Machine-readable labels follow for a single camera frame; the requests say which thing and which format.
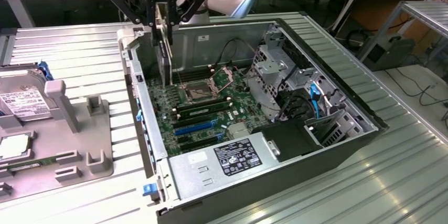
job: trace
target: power supply label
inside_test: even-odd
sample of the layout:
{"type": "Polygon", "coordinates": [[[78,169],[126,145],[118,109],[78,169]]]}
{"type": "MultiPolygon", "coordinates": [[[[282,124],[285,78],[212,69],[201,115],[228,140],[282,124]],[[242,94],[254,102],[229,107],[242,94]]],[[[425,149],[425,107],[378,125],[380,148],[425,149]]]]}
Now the power supply label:
{"type": "Polygon", "coordinates": [[[0,98],[18,118],[49,113],[38,90],[0,94],[0,98]]]}
{"type": "Polygon", "coordinates": [[[226,176],[262,164],[248,138],[216,147],[213,150],[226,176]]]}

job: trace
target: black pcie slot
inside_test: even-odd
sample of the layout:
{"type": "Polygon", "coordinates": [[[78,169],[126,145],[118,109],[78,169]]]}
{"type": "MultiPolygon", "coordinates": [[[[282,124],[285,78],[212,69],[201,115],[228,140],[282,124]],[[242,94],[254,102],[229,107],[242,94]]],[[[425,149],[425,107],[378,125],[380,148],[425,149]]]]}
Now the black pcie slot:
{"type": "Polygon", "coordinates": [[[205,147],[206,145],[214,144],[217,143],[218,137],[217,136],[212,136],[206,139],[198,140],[196,142],[188,143],[188,144],[182,144],[180,146],[180,150],[181,151],[189,151],[192,149],[196,149],[198,147],[205,147]]]}
{"type": "Polygon", "coordinates": [[[180,121],[177,123],[173,124],[173,128],[180,128],[180,127],[184,127],[184,126],[188,126],[188,125],[192,125],[192,124],[196,124],[196,123],[201,123],[201,122],[205,122],[205,121],[210,121],[212,118],[209,116],[200,116],[197,118],[192,118],[192,119],[188,119],[188,120],[184,120],[184,121],[180,121]]]}
{"type": "Polygon", "coordinates": [[[196,103],[196,104],[192,104],[192,105],[188,105],[188,106],[177,107],[176,109],[177,109],[177,112],[181,112],[184,110],[194,109],[194,108],[198,108],[198,107],[202,107],[202,106],[206,106],[206,105],[213,105],[216,103],[225,102],[225,101],[226,101],[226,97],[218,98],[216,100],[210,100],[210,101],[206,101],[206,102],[196,103]]]}
{"type": "Polygon", "coordinates": [[[177,138],[177,143],[182,144],[182,143],[189,142],[190,140],[192,140],[190,136],[182,136],[177,138]]]}

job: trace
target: aluminum profile table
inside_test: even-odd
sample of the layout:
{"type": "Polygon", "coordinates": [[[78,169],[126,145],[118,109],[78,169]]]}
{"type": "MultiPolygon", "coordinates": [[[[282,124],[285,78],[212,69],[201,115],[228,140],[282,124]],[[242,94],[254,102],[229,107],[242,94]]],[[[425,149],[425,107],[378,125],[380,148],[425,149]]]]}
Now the aluminum profile table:
{"type": "MultiPolygon", "coordinates": [[[[385,35],[388,28],[393,25],[394,20],[400,17],[401,12],[406,12],[413,20],[409,21],[398,30],[404,34],[408,27],[414,20],[424,23],[432,30],[434,30],[445,39],[448,39],[448,3],[445,2],[424,2],[424,1],[402,1],[393,9],[382,27],[377,31],[373,39],[362,46],[357,58],[364,61],[369,52],[372,51],[376,42],[381,36],[385,35]]],[[[436,55],[442,47],[438,47],[430,52],[429,58],[436,55]]]]}
{"type": "MultiPolygon", "coordinates": [[[[413,114],[309,17],[298,13],[246,17],[260,18],[285,20],[390,129],[337,169],[212,223],[444,223],[445,137],[413,114]]],[[[114,164],[110,177],[0,204],[0,216],[14,216],[18,223],[156,223],[154,206],[138,193],[142,161],[116,44],[116,30],[124,26],[128,25],[18,30],[12,63],[45,59],[54,77],[66,82],[70,102],[101,94],[112,103],[114,164]]]]}

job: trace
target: ram module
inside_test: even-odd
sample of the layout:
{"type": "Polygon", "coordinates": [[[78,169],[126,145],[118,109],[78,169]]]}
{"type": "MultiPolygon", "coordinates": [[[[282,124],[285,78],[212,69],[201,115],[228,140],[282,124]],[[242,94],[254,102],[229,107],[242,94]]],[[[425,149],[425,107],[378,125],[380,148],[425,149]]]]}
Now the ram module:
{"type": "Polygon", "coordinates": [[[176,113],[177,120],[184,120],[224,110],[229,110],[230,107],[232,107],[232,99],[230,97],[224,97],[213,101],[196,103],[184,107],[176,107],[173,109],[173,112],[176,113]]]}

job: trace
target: blue latch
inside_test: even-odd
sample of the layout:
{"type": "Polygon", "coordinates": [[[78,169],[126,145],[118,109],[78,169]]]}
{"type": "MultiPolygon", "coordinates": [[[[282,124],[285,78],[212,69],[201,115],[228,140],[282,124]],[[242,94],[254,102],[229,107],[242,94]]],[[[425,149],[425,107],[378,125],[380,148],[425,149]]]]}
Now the blue latch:
{"type": "Polygon", "coordinates": [[[53,80],[53,76],[50,75],[46,62],[40,61],[40,63],[37,64],[37,66],[40,67],[41,71],[44,72],[46,80],[52,81],[53,80]]]}
{"type": "Polygon", "coordinates": [[[310,100],[313,102],[313,106],[314,106],[314,110],[316,110],[316,118],[318,118],[318,105],[317,105],[317,101],[320,100],[320,90],[317,89],[316,84],[310,84],[310,91],[309,91],[309,95],[310,95],[310,100]]]}
{"type": "Polygon", "coordinates": [[[157,193],[157,184],[152,183],[142,186],[142,196],[153,195],[157,193]]]}
{"type": "Polygon", "coordinates": [[[134,118],[138,122],[142,121],[142,111],[141,111],[141,109],[138,109],[138,112],[137,112],[137,115],[134,116],[134,118]]]}

